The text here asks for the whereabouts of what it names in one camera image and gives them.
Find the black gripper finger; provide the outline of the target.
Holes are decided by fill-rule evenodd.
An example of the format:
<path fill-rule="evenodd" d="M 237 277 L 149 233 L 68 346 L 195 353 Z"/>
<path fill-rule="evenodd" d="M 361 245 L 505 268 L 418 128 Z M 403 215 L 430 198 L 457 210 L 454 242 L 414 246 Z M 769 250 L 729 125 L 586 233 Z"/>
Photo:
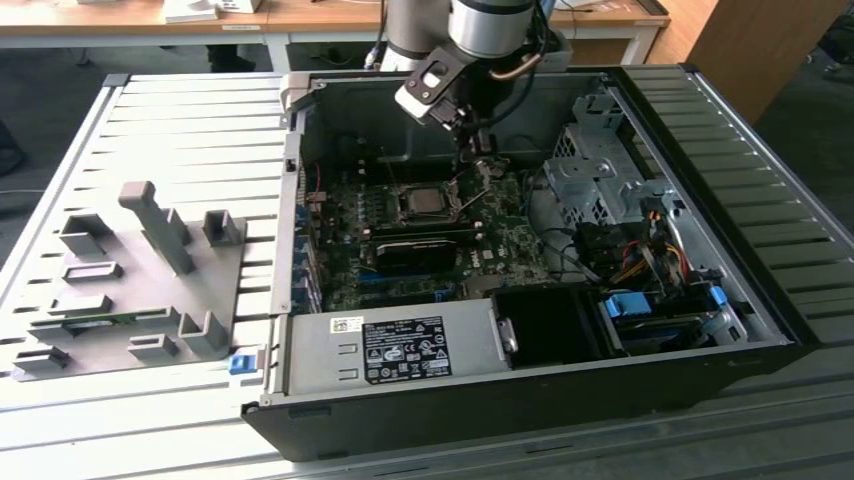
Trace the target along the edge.
<path fill-rule="evenodd" d="M 497 140 L 491 133 L 493 120 L 463 121 L 458 127 L 458 159 L 473 161 L 497 152 Z"/>

